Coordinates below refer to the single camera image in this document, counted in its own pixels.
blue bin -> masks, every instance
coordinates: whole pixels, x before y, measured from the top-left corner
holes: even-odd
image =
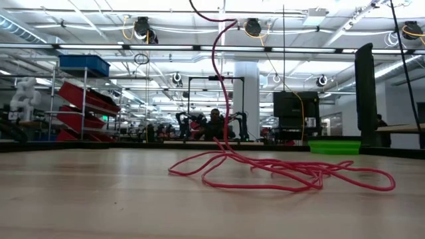
[[[77,77],[84,77],[84,68],[89,70],[88,77],[108,77],[110,65],[96,55],[61,55],[59,68]]]

white robot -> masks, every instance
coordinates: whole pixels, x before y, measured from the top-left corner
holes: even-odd
[[[36,83],[37,80],[33,77],[23,78],[22,81],[18,82],[16,94],[11,100],[10,120],[20,117],[22,121],[31,121],[34,106],[41,102],[41,94],[34,88]],[[16,113],[19,108],[23,109],[22,114]]]

green tray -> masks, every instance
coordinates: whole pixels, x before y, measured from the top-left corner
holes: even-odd
[[[358,155],[357,137],[317,137],[309,139],[310,152],[328,155]]]

desk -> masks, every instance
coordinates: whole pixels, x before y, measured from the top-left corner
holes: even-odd
[[[325,179],[322,191],[238,191],[207,187],[200,174],[168,175],[176,161],[201,151],[71,149],[0,154],[0,238],[78,239],[422,239],[425,161],[367,155],[246,152],[290,161],[354,160],[392,173],[397,188],[378,193]],[[179,167],[190,171],[207,158]],[[348,174],[387,184],[368,173]],[[282,183],[227,161],[209,179]]]
[[[421,123],[420,128],[425,131],[425,123]],[[416,125],[390,125],[386,127],[379,127],[377,132],[418,133],[418,127]]]

computer screen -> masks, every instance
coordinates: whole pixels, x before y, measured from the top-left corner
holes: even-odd
[[[314,118],[317,115],[316,105],[319,103],[317,92],[297,92],[302,99],[305,118]],[[300,118],[301,101],[292,92],[273,93],[273,115],[279,118]]]

